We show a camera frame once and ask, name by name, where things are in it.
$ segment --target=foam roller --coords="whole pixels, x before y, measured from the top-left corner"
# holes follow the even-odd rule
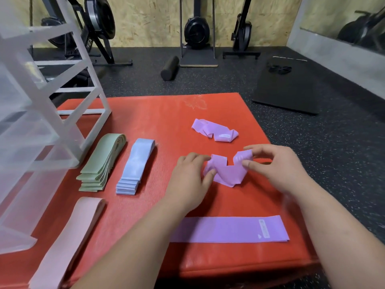
[[[170,81],[174,78],[178,64],[179,58],[177,56],[173,56],[167,61],[161,71],[161,77],[164,81]]]

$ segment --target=mirror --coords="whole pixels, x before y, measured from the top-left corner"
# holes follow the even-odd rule
[[[385,0],[310,0],[301,28],[385,55]]]

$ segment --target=red exercise mat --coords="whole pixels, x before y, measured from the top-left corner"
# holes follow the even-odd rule
[[[74,109],[82,99],[66,101],[60,109]],[[47,250],[64,228],[76,201],[82,196],[101,197],[107,207],[67,283],[73,284],[103,256],[157,201],[167,187],[177,159],[194,151],[226,156],[250,144],[269,143],[238,93],[188,96],[108,98],[112,114],[95,144],[106,133],[124,133],[128,143],[116,161],[105,190],[79,192],[75,178],[82,166],[70,170],[54,195],[32,236],[37,243],[29,250],[0,255],[0,288],[26,288]],[[94,101],[92,108],[101,108]],[[98,115],[82,116],[78,126],[86,136]],[[239,132],[231,143],[215,142],[191,129],[195,118],[213,121]],[[131,146],[137,138],[154,139],[153,151],[135,196],[115,194]],[[318,264],[298,207],[256,173],[246,175],[241,185],[229,188],[213,183],[203,203],[189,216],[265,217],[281,215],[288,242],[270,243],[171,243],[160,277],[217,277]]]

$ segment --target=left hand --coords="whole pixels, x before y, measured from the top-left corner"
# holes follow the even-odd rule
[[[210,170],[205,178],[201,179],[202,165],[210,159],[208,155],[190,153],[180,157],[172,171],[164,198],[180,207],[185,214],[202,203],[214,180],[216,170]]]

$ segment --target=stack of resistance bands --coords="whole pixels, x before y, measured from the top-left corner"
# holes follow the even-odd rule
[[[141,138],[132,145],[130,157],[124,167],[122,178],[116,185],[117,194],[134,195],[136,193],[142,179],[144,167],[154,147],[154,140]]]
[[[76,178],[82,181],[80,191],[102,191],[116,158],[126,144],[124,134],[106,134],[98,142],[87,164]]]

